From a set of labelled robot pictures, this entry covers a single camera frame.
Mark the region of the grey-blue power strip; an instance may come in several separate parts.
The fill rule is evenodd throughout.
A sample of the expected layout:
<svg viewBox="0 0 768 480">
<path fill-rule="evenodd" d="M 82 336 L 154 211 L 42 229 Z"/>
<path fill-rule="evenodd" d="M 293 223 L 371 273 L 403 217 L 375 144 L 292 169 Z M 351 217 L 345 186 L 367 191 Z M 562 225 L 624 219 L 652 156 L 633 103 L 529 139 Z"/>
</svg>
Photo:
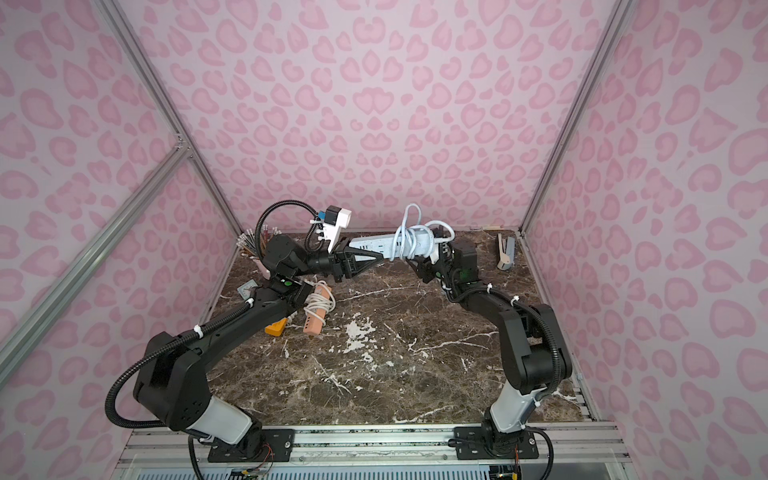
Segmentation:
<svg viewBox="0 0 768 480">
<path fill-rule="evenodd" d="M 387 260 L 426 257 L 435 245 L 434 236 L 421 229 L 406 229 L 394 234 L 358 237 L 351 245 L 382 253 Z"/>
</svg>

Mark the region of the pink power strip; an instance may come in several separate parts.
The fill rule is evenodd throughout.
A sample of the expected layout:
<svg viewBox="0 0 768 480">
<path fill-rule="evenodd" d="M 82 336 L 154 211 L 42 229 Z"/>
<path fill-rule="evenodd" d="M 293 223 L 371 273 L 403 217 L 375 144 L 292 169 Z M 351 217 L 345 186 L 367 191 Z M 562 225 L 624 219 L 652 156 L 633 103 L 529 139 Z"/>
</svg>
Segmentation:
<svg viewBox="0 0 768 480">
<path fill-rule="evenodd" d="M 316 336 L 322 332 L 327 314 L 335 309 L 336 299 L 326 281 L 319 281 L 313 287 L 314 289 L 307 296 L 304 305 L 306 318 L 303 332 L 307 335 Z"/>
</svg>

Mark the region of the yellow power strip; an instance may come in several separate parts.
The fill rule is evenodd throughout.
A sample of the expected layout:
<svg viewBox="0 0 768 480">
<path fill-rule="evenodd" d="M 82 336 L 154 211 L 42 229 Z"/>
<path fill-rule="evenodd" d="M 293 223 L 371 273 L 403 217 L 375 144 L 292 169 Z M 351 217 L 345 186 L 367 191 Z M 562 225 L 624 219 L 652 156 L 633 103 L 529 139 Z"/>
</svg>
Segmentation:
<svg viewBox="0 0 768 480">
<path fill-rule="evenodd" d="M 275 323 L 268 325 L 264 331 L 266 334 L 273 337 L 281 337 L 288 324 L 288 318 L 283 318 Z"/>
</svg>

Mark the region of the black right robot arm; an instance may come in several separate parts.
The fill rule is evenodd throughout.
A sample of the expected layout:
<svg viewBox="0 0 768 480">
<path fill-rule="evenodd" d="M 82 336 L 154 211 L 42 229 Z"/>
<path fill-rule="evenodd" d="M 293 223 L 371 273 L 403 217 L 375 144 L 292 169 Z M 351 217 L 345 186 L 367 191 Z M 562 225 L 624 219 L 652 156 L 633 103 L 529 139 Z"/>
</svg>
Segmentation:
<svg viewBox="0 0 768 480">
<path fill-rule="evenodd" d="M 508 454 L 533 433 L 528 421 L 535 409 L 572 375 L 572 358 L 554 310 L 482 282 L 476 248 L 464 242 L 443 244 L 435 258 L 409 265 L 423 282 L 439 281 L 449 302 L 496 327 L 506 381 L 484 415 L 482 435 L 490 455 Z"/>
</svg>

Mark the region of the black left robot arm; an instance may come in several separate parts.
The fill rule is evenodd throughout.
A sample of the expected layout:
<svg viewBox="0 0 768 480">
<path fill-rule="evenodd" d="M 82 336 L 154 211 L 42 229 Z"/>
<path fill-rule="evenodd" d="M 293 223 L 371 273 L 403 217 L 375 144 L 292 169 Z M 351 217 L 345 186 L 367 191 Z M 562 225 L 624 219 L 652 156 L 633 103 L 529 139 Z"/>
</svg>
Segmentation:
<svg viewBox="0 0 768 480">
<path fill-rule="evenodd" d="M 302 276 L 353 278 L 393 253 L 390 240 L 364 245 L 360 239 L 341 238 L 351 216 L 347 210 L 330 206 L 318 212 L 304 202 L 298 205 L 311 214 L 310 231 L 320 233 L 320 246 L 311 248 L 287 235 L 259 244 L 257 255 L 270 274 L 267 284 L 204 325 L 176 336 L 154 336 L 143 358 L 107 393 L 104 410 L 111 423 L 127 429 L 166 427 L 231 446 L 248 458 L 262 451 L 260 421 L 215 397 L 208 372 L 246 340 L 304 307 L 314 288 Z"/>
</svg>

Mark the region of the grey stapler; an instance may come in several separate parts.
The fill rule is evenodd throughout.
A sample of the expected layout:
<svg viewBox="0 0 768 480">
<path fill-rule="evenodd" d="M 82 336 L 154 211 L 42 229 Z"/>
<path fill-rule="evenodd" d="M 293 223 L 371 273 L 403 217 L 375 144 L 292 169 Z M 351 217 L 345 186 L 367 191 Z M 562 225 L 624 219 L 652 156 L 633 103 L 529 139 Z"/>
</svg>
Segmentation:
<svg viewBox="0 0 768 480">
<path fill-rule="evenodd" d="M 514 236 L 497 234 L 497 269 L 508 271 L 515 265 L 516 239 Z"/>
</svg>

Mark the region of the pink pencil cup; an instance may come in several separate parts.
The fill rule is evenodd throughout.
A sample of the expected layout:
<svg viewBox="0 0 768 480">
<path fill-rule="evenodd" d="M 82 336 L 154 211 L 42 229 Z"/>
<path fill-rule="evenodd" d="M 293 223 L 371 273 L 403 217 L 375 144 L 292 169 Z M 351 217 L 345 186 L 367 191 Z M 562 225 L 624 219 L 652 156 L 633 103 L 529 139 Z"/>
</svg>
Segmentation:
<svg viewBox="0 0 768 480">
<path fill-rule="evenodd" d="M 246 229 L 237 237 L 236 245 L 240 249 L 241 255 L 252 261 L 256 265 L 260 275 L 265 280 L 269 280 L 270 272 L 263 265 L 257 252 L 257 250 L 262 246 L 262 240 L 263 238 L 261 235 L 255 233 L 253 229 Z"/>
</svg>

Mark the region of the small green desk clock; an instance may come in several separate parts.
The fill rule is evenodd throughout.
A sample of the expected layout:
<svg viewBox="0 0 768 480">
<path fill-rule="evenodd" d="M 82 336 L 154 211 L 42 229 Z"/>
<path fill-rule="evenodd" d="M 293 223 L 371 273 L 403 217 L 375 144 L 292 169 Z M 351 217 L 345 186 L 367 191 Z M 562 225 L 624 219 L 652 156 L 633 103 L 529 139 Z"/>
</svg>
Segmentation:
<svg viewBox="0 0 768 480">
<path fill-rule="evenodd" d="M 244 301 L 247 301 L 253 295 L 253 290 L 258 287 L 254 280 L 249 280 L 237 288 L 238 294 Z"/>
</svg>

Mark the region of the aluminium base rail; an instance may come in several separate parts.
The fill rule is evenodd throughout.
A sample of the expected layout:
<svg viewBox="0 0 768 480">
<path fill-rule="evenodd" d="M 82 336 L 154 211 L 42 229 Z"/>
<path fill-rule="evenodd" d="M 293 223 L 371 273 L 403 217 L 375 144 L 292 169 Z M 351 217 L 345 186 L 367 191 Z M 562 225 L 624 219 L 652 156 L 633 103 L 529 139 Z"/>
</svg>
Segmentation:
<svg viewBox="0 0 768 480">
<path fill-rule="evenodd" d="M 452 424 L 295 426 L 279 428 L 268 460 L 211 463 L 208 445 L 188 450 L 185 435 L 162 429 L 132 434 L 115 479 L 635 479 L 617 427 L 609 422 L 544 423 L 547 440 L 509 459 L 478 452 L 461 459 Z"/>
</svg>

